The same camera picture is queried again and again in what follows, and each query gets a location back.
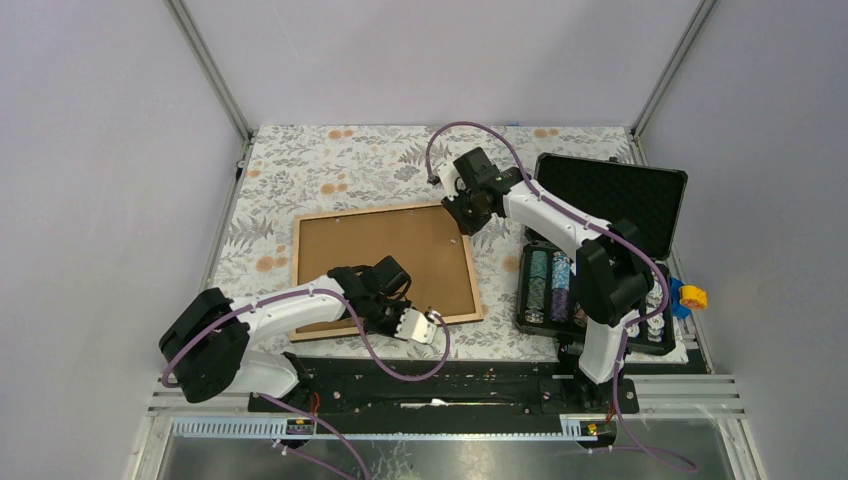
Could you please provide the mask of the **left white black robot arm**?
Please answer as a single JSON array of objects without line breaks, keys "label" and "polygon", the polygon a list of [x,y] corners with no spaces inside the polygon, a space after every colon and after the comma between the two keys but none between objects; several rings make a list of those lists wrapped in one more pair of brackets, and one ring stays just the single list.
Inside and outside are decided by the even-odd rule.
[{"label": "left white black robot arm", "polygon": [[337,267],[276,293],[228,298],[200,292],[158,342],[167,365],[162,383],[189,403],[223,392],[258,392],[288,411],[309,401],[310,385],[291,360],[254,352],[256,344],[305,326],[351,319],[364,332],[429,343],[435,326],[404,295],[407,272],[387,256],[373,266]]}]

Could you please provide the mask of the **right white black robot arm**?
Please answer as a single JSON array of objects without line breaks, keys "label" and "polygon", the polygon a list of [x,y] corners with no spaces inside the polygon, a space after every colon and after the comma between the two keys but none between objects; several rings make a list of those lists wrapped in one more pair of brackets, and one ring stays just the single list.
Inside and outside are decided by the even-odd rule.
[{"label": "right white black robot arm", "polygon": [[540,234],[573,262],[572,297],[586,314],[575,402],[597,412],[613,398],[610,383],[623,366],[626,331],[656,315],[645,298],[659,280],[656,263],[635,244],[636,230],[612,224],[564,202],[529,177],[521,165],[501,170],[481,148],[427,169],[444,190],[443,207],[460,231],[473,235],[493,216]]}]

